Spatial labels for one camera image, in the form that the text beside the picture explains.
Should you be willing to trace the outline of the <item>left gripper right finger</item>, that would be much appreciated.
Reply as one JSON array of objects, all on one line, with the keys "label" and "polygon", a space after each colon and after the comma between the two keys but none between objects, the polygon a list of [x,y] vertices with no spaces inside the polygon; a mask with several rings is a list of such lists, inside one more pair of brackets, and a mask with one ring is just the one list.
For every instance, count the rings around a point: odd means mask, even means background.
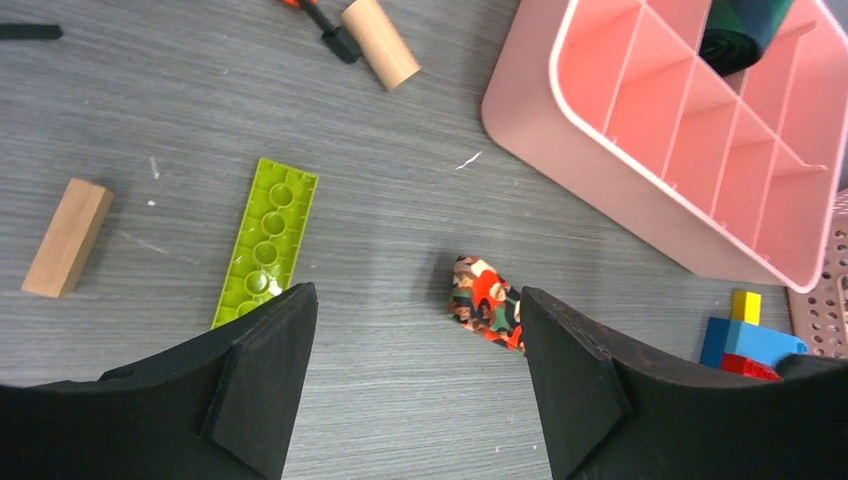
[{"label": "left gripper right finger", "polygon": [[774,381],[681,359],[521,293],[526,359],[556,479],[843,479],[847,363],[792,354]]}]

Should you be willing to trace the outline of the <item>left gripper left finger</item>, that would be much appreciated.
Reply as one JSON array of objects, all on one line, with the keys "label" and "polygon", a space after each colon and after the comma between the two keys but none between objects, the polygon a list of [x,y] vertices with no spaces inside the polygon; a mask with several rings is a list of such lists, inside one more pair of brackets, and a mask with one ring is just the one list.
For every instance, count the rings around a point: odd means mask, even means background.
[{"label": "left gripper left finger", "polygon": [[5,479],[278,479],[316,330],[311,283],[95,381],[1,389]]}]

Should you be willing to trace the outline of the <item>floral patterned necktie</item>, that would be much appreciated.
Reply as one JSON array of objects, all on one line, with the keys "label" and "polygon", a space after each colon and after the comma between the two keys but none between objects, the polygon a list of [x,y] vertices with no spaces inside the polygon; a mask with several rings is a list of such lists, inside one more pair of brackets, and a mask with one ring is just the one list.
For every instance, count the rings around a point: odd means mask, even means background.
[{"label": "floral patterned necktie", "polygon": [[466,330],[524,355],[520,306],[521,293],[489,263],[474,256],[456,259],[448,313]]}]

